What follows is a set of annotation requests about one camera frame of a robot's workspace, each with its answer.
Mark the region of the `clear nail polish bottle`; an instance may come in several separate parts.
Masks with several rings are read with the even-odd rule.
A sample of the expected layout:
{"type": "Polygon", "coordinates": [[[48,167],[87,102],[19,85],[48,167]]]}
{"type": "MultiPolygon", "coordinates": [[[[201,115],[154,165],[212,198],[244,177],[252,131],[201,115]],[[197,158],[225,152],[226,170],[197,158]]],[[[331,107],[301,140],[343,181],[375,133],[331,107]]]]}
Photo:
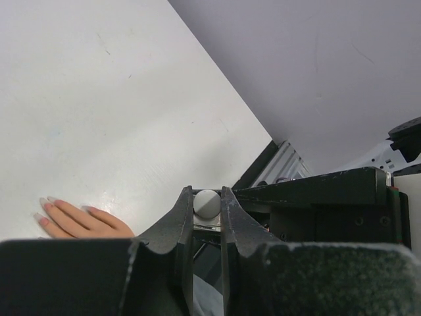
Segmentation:
{"type": "Polygon", "coordinates": [[[214,190],[201,190],[193,198],[195,230],[220,233],[221,197],[214,190]]]}

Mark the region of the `grey sleeved forearm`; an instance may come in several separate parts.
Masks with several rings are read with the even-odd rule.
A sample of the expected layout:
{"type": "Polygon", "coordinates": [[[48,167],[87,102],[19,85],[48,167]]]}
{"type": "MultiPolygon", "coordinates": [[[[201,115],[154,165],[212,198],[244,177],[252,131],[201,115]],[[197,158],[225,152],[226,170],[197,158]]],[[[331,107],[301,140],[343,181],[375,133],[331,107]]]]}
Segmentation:
{"type": "Polygon", "coordinates": [[[198,240],[193,244],[193,314],[224,315],[220,248],[198,240]]]}

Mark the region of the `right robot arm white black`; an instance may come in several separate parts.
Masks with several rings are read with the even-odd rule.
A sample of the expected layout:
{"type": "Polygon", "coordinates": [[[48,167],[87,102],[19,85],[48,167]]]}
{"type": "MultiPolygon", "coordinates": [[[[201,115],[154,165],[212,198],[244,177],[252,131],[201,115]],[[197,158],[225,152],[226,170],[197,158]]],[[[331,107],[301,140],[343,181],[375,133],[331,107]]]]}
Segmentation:
{"type": "Polygon", "coordinates": [[[284,242],[411,245],[408,196],[398,176],[420,171],[420,119],[389,131],[356,161],[312,175],[284,143],[249,188],[236,190],[242,208],[284,242]]]}

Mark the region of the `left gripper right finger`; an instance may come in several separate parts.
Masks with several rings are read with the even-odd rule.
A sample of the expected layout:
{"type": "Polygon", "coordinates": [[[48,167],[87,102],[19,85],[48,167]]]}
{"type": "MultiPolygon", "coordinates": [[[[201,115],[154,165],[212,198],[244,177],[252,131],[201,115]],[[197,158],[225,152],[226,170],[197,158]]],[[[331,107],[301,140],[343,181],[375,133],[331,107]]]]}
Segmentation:
{"type": "Polygon", "coordinates": [[[221,191],[226,315],[419,315],[420,261],[397,244],[282,242],[221,191]]]}

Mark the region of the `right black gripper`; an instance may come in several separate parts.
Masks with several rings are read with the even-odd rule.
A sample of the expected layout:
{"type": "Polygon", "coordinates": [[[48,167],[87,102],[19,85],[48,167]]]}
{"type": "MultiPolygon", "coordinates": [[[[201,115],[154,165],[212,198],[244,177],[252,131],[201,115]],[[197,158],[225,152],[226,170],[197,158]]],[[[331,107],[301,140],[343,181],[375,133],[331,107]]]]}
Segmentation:
{"type": "Polygon", "coordinates": [[[387,172],[363,167],[235,190],[238,200],[311,205],[261,205],[253,218],[284,242],[389,243],[411,246],[406,194],[388,194],[387,172]]]}

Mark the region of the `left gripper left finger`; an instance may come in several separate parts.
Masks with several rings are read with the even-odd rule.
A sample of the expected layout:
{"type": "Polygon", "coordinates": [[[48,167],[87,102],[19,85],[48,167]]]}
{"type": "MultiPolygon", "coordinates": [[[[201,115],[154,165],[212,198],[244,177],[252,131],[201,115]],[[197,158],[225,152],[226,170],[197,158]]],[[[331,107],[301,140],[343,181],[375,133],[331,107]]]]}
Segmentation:
{"type": "Polygon", "coordinates": [[[193,192],[129,239],[1,243],[2,315],[191,315],[193,192]]]}

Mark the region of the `person hand long nails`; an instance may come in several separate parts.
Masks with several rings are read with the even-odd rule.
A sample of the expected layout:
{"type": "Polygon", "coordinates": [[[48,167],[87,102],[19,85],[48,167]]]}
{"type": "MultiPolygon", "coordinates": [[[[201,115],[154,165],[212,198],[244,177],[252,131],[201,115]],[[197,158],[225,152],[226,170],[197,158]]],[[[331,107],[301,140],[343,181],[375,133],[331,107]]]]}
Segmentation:
{"type": "Polygon", "coordinates": [[[77,208],[53,197],[41,198],[44,214],[36,213],[38,225],[55,239],[133,238],[131,228],[110,213],[95,207],[77,208]]]}

